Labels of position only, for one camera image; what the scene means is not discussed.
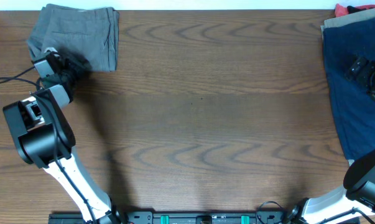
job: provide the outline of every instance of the black wire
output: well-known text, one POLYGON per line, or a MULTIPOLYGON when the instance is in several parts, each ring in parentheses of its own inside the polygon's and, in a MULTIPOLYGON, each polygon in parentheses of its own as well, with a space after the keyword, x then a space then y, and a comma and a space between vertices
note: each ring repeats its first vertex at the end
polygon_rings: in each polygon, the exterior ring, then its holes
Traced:
POLYGON ((3 80, 3 81, 0 81, 0 84, 2 84, 2 83, 6 83, 6 82, 11 81, 11 80, 15 80, 15 78, 18 78, 18 77, 24 75, 25 73, 31 71, 32 69, 34 69, 34 66, 28 68, 28 69, 25 70, 24 72, 22 72, 22 73, 20 73, 20 74, 18 74, 18 75, 16 75, 16 76, 13 76, 13 77, 0 77, 0 80, 3 80))
POLYGON ((42 81, 42 78, 41 77, 39 77, 38 79, 37 79, 37 81, 35 82, 35 84, 37 84, 38 86, 40 86, 40 82, 42 81))
POLYGON ((277 222, 277 223, 274 223, 274 224, 280 224, 280 223, 282 223, 282 220, 284 219, 284 213, 285 213, 285 210, 284 210, 283 207, 281 207, 281 205, 279 205, 277 202, 274 202, 274 201, 263 202, 263 204, 262 204, 261 206, 259 206, 259 208, 257 208, 257 210, 256 210, 256 219, 259 220, 260 223, 264 224, 264 222, 262 222, 261 218, 257 215, 257 213, 260 211, 260 209, 261 209, 263 206, 265 206, 265 205, 267 205, 267 204, 270 204, 270 203, 273 203, 273 204, 278 205, 278 206, 281 208, 282 212, 283 212, 283 215, 281 216, 280 221, 277 222))
POLYGON ((350 214, 354 214, 354 213, 360 213, 365 219, 367 219, 367 221, 370 223, 370 224, 375 224, 374 221, 372 221, 366 214, 364 214, 364 212, 362 212, 360 209, 358 208, 352 208, 351 210, 349 211, 346 211, 346 212, 342 212, 341 214, 338 214, 338 215, 334 215, 332 216, 331 218, 326 218, 324 219, 323 221, 321 221, 320 223, 318 224, 324 224, 324 223, 327 223, 327 222, 330 222, 330 221, 333 221, 333 220, 336 220, 338 218, 341 218, 341 217, 344 217, 344 216, 347 216, 347 215, 350 215, 350 214))
POLYGON ((24 75, 25 73, 31 71, 32 69, 34 69, 34 66, 33 67, 30 67, 28 68, 27 70, 25 70, 24 72, 16 75, 16 76, 13 76, 13 77, 0 77, 0 84, 3 84, 3 83, 6 83, 8 81, 12 81, 12 80, 17 80, 17 81, 22 81, 22 82, 26 82, 26 83, 30 83, 31 85, 34 85, 35 87, 37 87, 37 90, 39 90, 41 87, 39 84, 36 84, 32 81, 29 81, 29 80, 25 80, 23 78, 19 78, 20 76, 24 75))
MULTIPOLYGON (((42 106, 45 107, 45 109, 48 111, 50 119, 52 121, 54 121, 53 114, 52 114, 52 112, 50 112, 50 110, 49 110, 48 106, 46 105, 46 103, 41 98, 39 98, 37 95, 35 95, 33 93, 31 93, 31 96, 35 97, 36 100, 38 100, 38 101, 40 101, 42 103, 42 106)), ((64 167, 61 165, 61 163, 60 163, 60 161, 59 161, 59 159, 57 157, 58 130, 57 130, 56 125, 54 123, 52 123, 52 126, 53 126, 53 131, 54 131, 54 138, 55 138, 55 145, 54 145, 54 149, 53 149, 53 157, 54 157, 55 163, 56 163, 57 167, 60 169, 60 171, 63 173, 64 177, 68 180, 68 182, 70 183, 70 185, 73 187, 73 189, 75 190, 75 192, 81 197, 83 203, 85 203, 85 205, 88 207, 88 211, 89 211, 89 214, 91 216, 92 222, 94 224, 97 224, 96 219, 95 219, 95 215, 93 214, 93 211, 92 211, 92 208, 89 205, 89 202, 83 196, 83 194, 80 192, 80 190, 78 189, 78 187, 74 184, 74 182, 71 180, 70 176, 68 176, 68 174, 65 172, 64 167)))
POLYGON ((6 82, 11 81, 11 80, 17 80, 17 81, 22 81, 22 82, 30 83, 31 85, 34 85, 35 87, 37 87, 38 90, 40 89, 40 86, 37 85, 36 83, 34 83, 34 82, 30 81, 30 80, 25 80, 23 78, 0 77, 0 80, 3 80, 3 81, 0 82, 0 84, 6 83, 6 82))

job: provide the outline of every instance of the wood grain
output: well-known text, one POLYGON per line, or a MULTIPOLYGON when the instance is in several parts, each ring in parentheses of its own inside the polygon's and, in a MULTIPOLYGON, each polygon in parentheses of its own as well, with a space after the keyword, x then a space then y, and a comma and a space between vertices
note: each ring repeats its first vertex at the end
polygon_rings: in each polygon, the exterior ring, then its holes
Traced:
MULTIPOLYGON (((320 24, 332 11, 121 11, 118 70, 92 73, 64 109, 93 178, 126 209, 285 207, 342 184, 320 24)), ((30 67, 38 12, 0 12, 0 76, 30 67)), ((35 80, 36 72, 24 78, 35 80)), ((17 155, 1 108, 0 223, 77 211, 17 155)))

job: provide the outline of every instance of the red cloth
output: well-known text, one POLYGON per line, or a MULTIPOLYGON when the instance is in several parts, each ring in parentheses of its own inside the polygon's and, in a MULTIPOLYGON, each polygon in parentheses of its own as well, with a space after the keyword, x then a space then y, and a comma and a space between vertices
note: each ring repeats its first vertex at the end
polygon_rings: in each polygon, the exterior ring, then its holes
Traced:
MULTIPOLYGON (((365 5, 365 6, 357 6, 356 8, 358 9, 372 9, 375 8, 375 5, 365 5)), ((340 4, 336 4, 335 6, 335 16, 336 17, 341 17, 349 14, 348 9, 341 6, 340 4)))

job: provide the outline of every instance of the white arm segment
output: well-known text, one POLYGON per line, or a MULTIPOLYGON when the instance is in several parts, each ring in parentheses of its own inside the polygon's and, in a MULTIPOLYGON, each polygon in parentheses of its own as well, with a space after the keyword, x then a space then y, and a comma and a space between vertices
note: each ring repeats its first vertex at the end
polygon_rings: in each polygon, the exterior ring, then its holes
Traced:
MULTIPOLYGON (((76 153, 75 147, 72 148, 71 158, 65 159, 61 158, 59 161, 64 167, 65 172, 74 182, 76 187, 82 193, 82 195, 87 199, 90 206, 92 207, 92 212, 95 219, 99 219, 105 216, 105 213, 111 210, 111 202, 108 195, 100 189, 99 186, 90 177, 88 171, 84 168, 81 163, 78 154, 76 153)), ((65 178, 63 173, 57 167, 55 162, 49 164, 49 168, 44 168, 44 170, 52 175, 67 191, 67 193, 74 200, 78 208, 81 210, 83 219, 87 222, 91 220, 91 215, 89 213, 86 204, 83 203, 81 197, 70 185, 68 180, 65 178)))
MULTIPOLYGON (((303 208, 302 217, 307 223, 315 224, 326 218, 331 218, 335 215, 347 212, 353 207, 360 209, 366 215, 375 215, 375 213, 373 213, 367 206, 346 198, 346 189, 341 185, 337 189, 332 190, 321 197, 309 199, 303 208)), ((340 223, 358 216, 360 216, 360 213, 356 212, 355 214, 346 215, 327 223, 340 223)))
POLYGON ((63 108, 70 103, 70 98, 68 97, 68 94, 63 86, 55 85, 50 87, 49 90, 52 92, 58 107, 63 108))

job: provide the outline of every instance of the gray cloth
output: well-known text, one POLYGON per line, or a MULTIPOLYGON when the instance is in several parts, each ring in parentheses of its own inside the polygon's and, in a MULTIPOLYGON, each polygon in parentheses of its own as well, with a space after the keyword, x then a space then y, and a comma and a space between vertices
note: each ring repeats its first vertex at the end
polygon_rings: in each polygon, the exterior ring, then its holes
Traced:
POLYGON ((119 13, 112 7, 80 10, 48 4, 27 40, 32 59, 47 47, 87 60, 92 71, 117 69, 119 13))

